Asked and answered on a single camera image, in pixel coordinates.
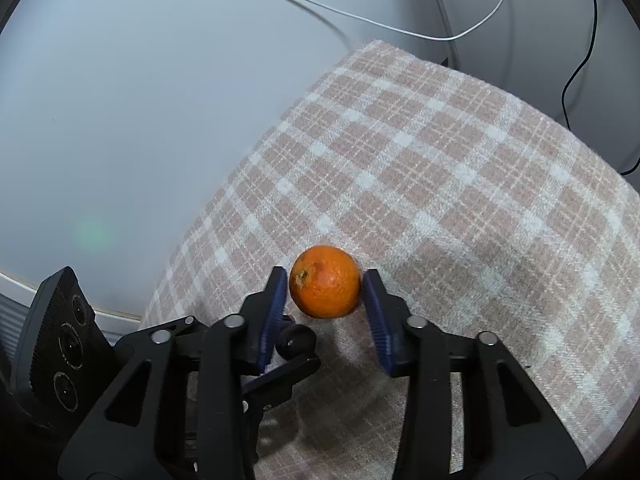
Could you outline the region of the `orange fruit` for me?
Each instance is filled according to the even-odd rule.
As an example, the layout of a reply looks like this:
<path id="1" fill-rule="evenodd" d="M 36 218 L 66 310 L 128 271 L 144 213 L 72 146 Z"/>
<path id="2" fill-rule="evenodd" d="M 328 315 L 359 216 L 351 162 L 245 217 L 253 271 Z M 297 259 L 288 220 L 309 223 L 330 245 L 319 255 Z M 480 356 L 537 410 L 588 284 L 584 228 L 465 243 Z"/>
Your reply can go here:
<path id="1" fill-rule="evenodd" d="M 296 307 L 311 318 L 342 318 L 359 304 L 360 270 L 344 250 L 317 245 L 297 257 L 288 287 Z"/>

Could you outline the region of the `pink plaid tablecloth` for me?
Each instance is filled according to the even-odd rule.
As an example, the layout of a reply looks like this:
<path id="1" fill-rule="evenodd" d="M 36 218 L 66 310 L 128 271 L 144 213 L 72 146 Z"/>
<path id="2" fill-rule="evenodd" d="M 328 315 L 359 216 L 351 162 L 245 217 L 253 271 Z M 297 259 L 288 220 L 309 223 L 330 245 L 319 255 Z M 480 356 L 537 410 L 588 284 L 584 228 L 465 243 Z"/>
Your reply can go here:
<path id="1" fill-rule="evenodd" d="M 213 323 L 319 244 L 442 330 L 496 333 L 587 462 L 638 401 L 638 193 L 491 84 L 381 41 L 344 58 L 195 217 L 142 322 Z"/>

